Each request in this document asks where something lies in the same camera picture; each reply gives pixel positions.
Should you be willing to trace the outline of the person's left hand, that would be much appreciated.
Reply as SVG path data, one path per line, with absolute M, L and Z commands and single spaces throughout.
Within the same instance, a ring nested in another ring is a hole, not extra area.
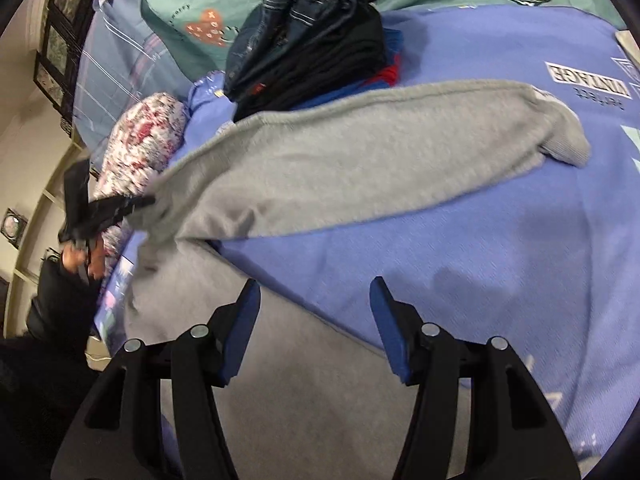
M 62 263 L 70 273 L 76 273 L 85 268 L 89 278 L 102 280 L 105 274 L 105 252 L 103 238 L 99 235 L 94 241 L 90 255 L 75 247 L 73 243 L 66 243 L 62 249 Z

